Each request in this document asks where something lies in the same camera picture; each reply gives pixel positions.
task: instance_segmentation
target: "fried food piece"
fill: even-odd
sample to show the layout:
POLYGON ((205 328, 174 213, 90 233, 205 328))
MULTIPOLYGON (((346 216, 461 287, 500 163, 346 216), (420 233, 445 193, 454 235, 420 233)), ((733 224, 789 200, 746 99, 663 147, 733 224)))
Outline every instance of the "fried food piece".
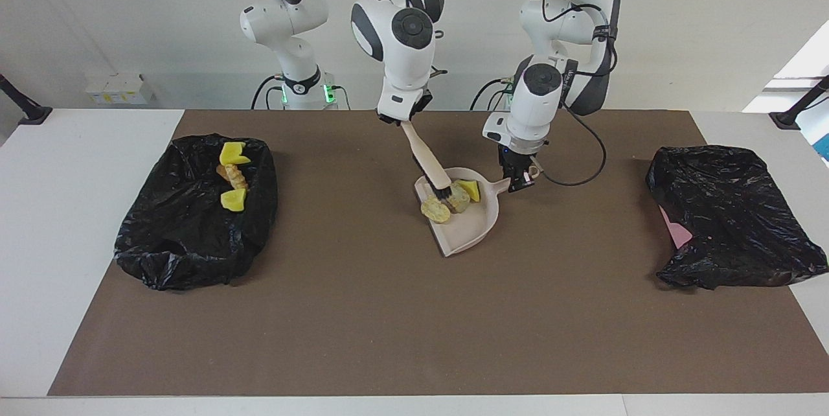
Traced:
POLYGON ((446 198, 449 209, 454 213, 463 213, 469 207, 470 198, 468 192, 458 183, 452 183, 449 188, 452 189, 452 194, 446 198))
POLYGON ((216 166, 216 173, 218 173, 219 176, 222 177, 222 179, 224 179, 228 183, 231 182, 231 179, 227 176, 227 170, 225 170, 225 165, 216 166))
POLYGON ((449 207, 446 207, 438 198, 434 196, 429 196, 427 200, 424 200, 423 203, 420 204, 420 213, 426 215, 426 218, 435 222, 436 224, 445 224, 445 222, 449 221, 449 218, 452 216, 452 213, 449 211, 449 207))
POLYGON ((230 210, 230 212, 241 212, 245 210, 245 197, 247 195, 247 189, 234 189, 233 191, 223 192, 221 195, 221 206, 230 210))
POLYGON ((455 181, 455 183, 458 183, 458 186, 464 188, 464 191, 466 191, 467 194, 469 194, 469 198, 471 198, 473 202, 481 201, 481 191, 479 186, 477 186, 477 181, 459 179, 458 181, 455 181))
POLYGON ((249 164, 251 159, 242 155, 245 148, 244 142, 225 142, 219 154, 219 163, 222 165, 244 165, 249 164))
POLYGON ((245 175, 239 170, 236 165, 225 165, 228 180, 231 181, 233 189, 248 189, 248 182, 245 180, 245 175))

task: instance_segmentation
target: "black trash bag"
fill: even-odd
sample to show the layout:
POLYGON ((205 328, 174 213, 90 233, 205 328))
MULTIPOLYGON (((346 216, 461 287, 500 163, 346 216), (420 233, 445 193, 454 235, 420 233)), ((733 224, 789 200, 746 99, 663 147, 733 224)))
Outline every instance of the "black trash bag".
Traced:
POLYGON ((663 147, 648 188, 693 239, 657 276, 672 286, 782 286, 826 273, 766 164, 746 148, 663 147))
POLYGON ((172 141, 139 192, 115 239, 115 262, 154 290, 188 290, 228 283, 248 272, 276 216, 276 170, 258 139, 193 135, 172 141), (231 191, 216 173, 227 141, 245 143, 251 159, 239 168, 248 181, 245 211, 230 212, 231 191))

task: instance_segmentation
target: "wire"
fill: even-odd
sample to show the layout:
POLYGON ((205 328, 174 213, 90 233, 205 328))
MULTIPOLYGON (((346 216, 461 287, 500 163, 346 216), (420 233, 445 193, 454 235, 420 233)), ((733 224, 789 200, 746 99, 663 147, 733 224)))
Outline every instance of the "wire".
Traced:
POLYGON ((610 65, 610 68, 608 68, 607 71, 604 71, 604 73, 599 73, 598 71, 596 71, 595 73, 587 73, 587 71, 575 71, 575 74, 577 76, 603 77, 612 73, 613 70, 616 69, 616 65, 619 64, 619 54, 616 53, 616 46, 612 44, 612 42, 609 42, 608 46, 610 49, 610 57, 613 59, 613 63, 610 65))
POLYGON ((495 108, 492 108, 492 111, 495 111, 495 110, 498 109, 498 104, 501 103, 501 99, 504 98, 504 94, 506 93, 506 89, 507 89, 507 87, 504 87, 503 90, 496 91, 494 94, 492 94, 492 97, 489 97, 489 103, 486 104, 486 111, 490 111, 490 109, 492 108, 492 101, 495 100, 495 97, 498 97, 498 101, 495 102, 495 108))
POLYGON ((602 148, 602 164, 598 166, 598 170, 596 170, 596 173, 594 173, 588 179, 583 179, 583 180, 578 181, 576 183, 566 183, 566 182, 558 181, 558 180, 550 177, 550 175, 547 174, 547 171, 545 171, 544 168, 541 167, 541 164, 538 163, 538 159, 536 159, 536 157, 531 157, 531 158, 532 158, 533 163, 535 163, 536 166, 538 167, 538 170, 541 171, 541 175, 544 176, 544 178, 547 179, 548 181, 550 181, 551 183, 555 183, 556 185, 559 185, 559 186, 568 186, 568 187, 571 187, 571 188, 574 187, 574 186, 587 185, 587 183, 589 183, 590 181, 593 181, 594 179, 596 179, 598 177, 598 175, 601 174, 602 171, 604 170, 604 165, 607 165, 607 162, 608 162, 608 150, 604 146, 604 142, 602 141, 602 138, 598 137, 598 134, 592 129, 592 127, 588 126, 587 123, 585 123, 580 117, 578 117, 578 115, 575 114, 575 112, 573 112, 569 108, 569 106, 566 106, 564 103, 562 103, 562 107, 566 111, 568 111, 569 114, 571 114, 571 116, 574 117, 575 120, 578 121, 578 123, 581 124, 581 126, 583 126, 584 129, 588 130, 588 132, 591 133, 591 135, 593 135, 593 137, 596 139, 596 142, 598 142, 598 146, 602 148))
MULTIPOLYGON (((270 93, 272 91, 280 91, 281 92, 282 88, 280 86, 275 86, 275 87, 272 87, 270 89, 267 89, 267 91, 264 92, 264 105, 267 107, 268 110, 270 110, 270 93)), ((282 109, 283 110, 285 109, 285 102, 282 102, 282 109)))
POLYGON ((497 101, 497 102, 495 102, 495 108, 494 108, 494 109, 492 109, 492 111, 495 111, 495 110, 497 110, 497 109, 498 109, 498 106, 499 106, 499 105, 501 105, 501 99, 503 99, 504 97, 506 97, 506 94, 507 94, 506 89, 504 89, 503 91, 501 91, 501 96, 500 96, 500 97, 498 97, 498 101, 497 101))
POLYGON ((279 75, 268 76, 265 80, 263 80, 260 86, 256 89, 256 93, 254 94, 254 100, 251 100, 251 110, 254 110, 256 108, 256 100, 258 99, 258 95, 262 92, 262 89, 264 89, 264 86, 266 86, 266 84, 268 82, 271 82, 272 80, 282 80, 282 77, 279 75))
POLYGON ((429 79, 432 79, 433 77, 438 77, 438 76, 443 75, 443 74, 448 74, 448 73, 449 73, 448 70, 438 69, 438 68, 435 67, 435 65, 432 65, 432 74, 429 75, 429 79))
POLYGON ((477 99, 479 99, 481 97, 481 95, 483 94, 483 91, 486 91, 486 89, 488 89, 489 86, 497 84, 498 82, 503 84, 503 79, 501 79, 501 78, 493 79, 493 80, 490 80, 489 82, 487 82, 485 85, 483 85, 483 87, 481 87, 481 90, 478 91, 477 94, 475 94, 475 98, 471 101, 471 106, 469 106, 469 111, 473 111, 475 109, 475 104, 477 103, 477 99))
POLYGON ((564 11, 560 12, 559 15, 557 15, 556 17, 554 17, 552 19, 548 19, 547 18, 547 0, 541 0, 541 16, 544 17, 544 20, 548 21, 548 23, 554 23, 555 21, 559 20, 560 18, 565 17, 570 12, 581 11, 584 8, 595 9, 596 12, 598 12, 599 14, 602 15, 602 18, 604 19, 604 23, 609 24, 608 23, 608 17, 605 16, 604 11, 602 11, 602 9, 599 8, 599 6, 590 5, 590 3, 584 3, 584 5, 573 5, 570 8, 565 9, 564 11))
POLYGON ((823 100, 821 100, 821 101, 818 101, 818 102, 816 102, 816 103, 813 103, 813 104, 811 104, 810 106, 806 106, 806 108, 804 108, 804 109, 803 109, 803 111, 806 111, 806 110, 811 110, 812 108, 814 108, 814 107, 816 107, 816 106, 820 105, 821 103, 825 102, 826 100, 829 100, 829 97, 826 97, 826 98, 824 98, 824 99, 823 99, 823 100))
POLYGON ((343 94, 346 95, 346 106, 348 109, 352 109, 352 103, 348 99, 348 91, 343 86, 332 86, 332 90, 334 91, 343 91, 343 94))

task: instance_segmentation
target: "brown mat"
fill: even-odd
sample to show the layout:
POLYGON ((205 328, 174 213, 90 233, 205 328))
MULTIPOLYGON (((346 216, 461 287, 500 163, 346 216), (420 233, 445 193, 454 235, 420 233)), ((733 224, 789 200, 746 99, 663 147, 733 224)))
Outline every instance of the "brown mat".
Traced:
MULTIPOLYGON (((500 176, 486 114, 415 120, 447 166, 500 176)), ((482 244, 442 259, 403 132, 373 112, 188 111, 275 151, 270 244, 234 286, 154 292, 110 266, 50 395, 502 395, 829 391, 829 356, 788 288, 672 291, 646 192, 661 145, 705 144, 690 115, 602 111, 590 185, 503 195, 482 244)), ((562 115, 542 163, 590 174, 562 115)))

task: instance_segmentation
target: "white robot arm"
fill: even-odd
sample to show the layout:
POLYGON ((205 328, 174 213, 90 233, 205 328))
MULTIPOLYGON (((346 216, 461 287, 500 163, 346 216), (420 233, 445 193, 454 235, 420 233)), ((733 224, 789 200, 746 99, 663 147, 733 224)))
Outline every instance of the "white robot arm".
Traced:
MULTIPOLYGON (((352 29, 360 47, 385 64, 377 112, 387 122, 408 121, 431 95, 426 89, 435 58, 435 30, 444 0, 359 0, 352 29)), ((294 37, 328 20, 325 0, 269 0, 240 16, 248 38, 278 56, 292 108, 323 108, 324 71, 307 41, 294 37)))
POLYGON ((282 68, 282 88, 293 109, 323 109, 328 105, 325 73, 317 65, 313 48, 294 37, 328 21, 325 0, 267 0, 240 14, 242 32, 276 53, 282 68))
POLYGON ((510 112, 492 113, 483 128, 483 135, 498 143, 504 177, 512 180, 510 192, 533 185, 532 160, 547 144, 560 106, 589 115, 604 105, 617 61, 620 1, 529 0, 522 6, 521 25, 535 54, 516 71, 510 112), (579 64, 568 58, 563 41, 591 45, 590 60, 579 64))

